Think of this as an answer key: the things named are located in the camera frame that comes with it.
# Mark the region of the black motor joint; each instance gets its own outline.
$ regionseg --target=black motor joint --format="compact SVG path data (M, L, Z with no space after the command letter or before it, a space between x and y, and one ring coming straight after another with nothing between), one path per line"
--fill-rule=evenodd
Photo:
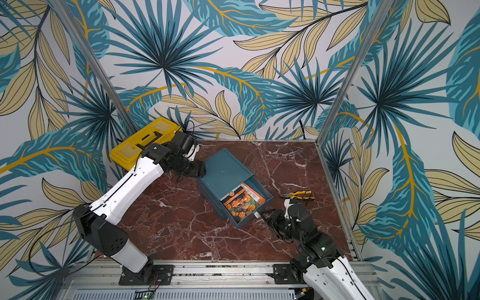
M142 157L148 157L154 164L160 164L164 172L173 171L186 177L203 177L206 173L205 162L198 159L190 161L187 156L194 145L196 146L196 141L190 135L177 131L169 142L150 144L142 151Z
M332 268L332 262L343 256L332 238L318 231L311 213L303 204L290 206L288 218L285 218L283 210L274 209L265 221L279 239L300 244L297 247L298 255L290 261L292 277L297 282L303 282L303 274L312 264L317 268Z

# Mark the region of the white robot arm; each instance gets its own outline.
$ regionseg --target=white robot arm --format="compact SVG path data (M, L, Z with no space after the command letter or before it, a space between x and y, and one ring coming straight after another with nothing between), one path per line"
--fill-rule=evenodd
M82 238L121 264L124 273L131 272L141 282L148 282L151 260L116 225L138 196L164 172L173 170L188 177L205 175L204 162L195 159L199 148L195 140L183 132L175 132L170 142L146 147L135 166L107 193L89 207L75 208L73 217Z
M280 239L300 243L299 255L290 261L293 279L325 300L375 300L335 242L317 230L306 207L292 200L284 205L286 213L275 209L264 220Z

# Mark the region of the yellow handle pliers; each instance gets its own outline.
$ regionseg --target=yellow handle pliers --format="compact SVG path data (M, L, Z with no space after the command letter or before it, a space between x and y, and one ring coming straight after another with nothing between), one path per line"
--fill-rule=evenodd
M301 200L309 200L309 199L315 199L315 197L312 197L312 191L298 191L298 192L289 192L286 194L280 195L280 197L285 198L285 199L301 199Z

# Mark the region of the tropical leaf wallpaper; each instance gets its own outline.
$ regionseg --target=tropical leaf wallpaper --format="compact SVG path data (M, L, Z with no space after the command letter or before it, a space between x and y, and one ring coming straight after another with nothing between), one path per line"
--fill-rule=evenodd
M325 128L342 213L387 299L480 299L479 53L478 1L396 0Z
M318 135L380 0L66 3L139 128L163 116L197 138L271 140ZM394 0L325 128L394 299L478 298L478 6ZM45 274L89 258L72 209L122 177L108 153L127 130L47 0L0 1L0 28L0 285L50 300L60 280L28 253Z

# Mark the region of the red marble surface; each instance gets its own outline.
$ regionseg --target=red marble surface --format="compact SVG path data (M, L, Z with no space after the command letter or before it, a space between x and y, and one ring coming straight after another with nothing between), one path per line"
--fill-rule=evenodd
M345 252L347 241L314 143L199 142L197 157L206 159L228 149L274 195L271 208L283 208L280 194L312 190L309 201L319 230L327 232ZM221 220L200 195L193 178L176 183L165 174L154 181L129 208L119 224L152 259L288 261L293 244L279 240L264 221L254 218L241 229Z

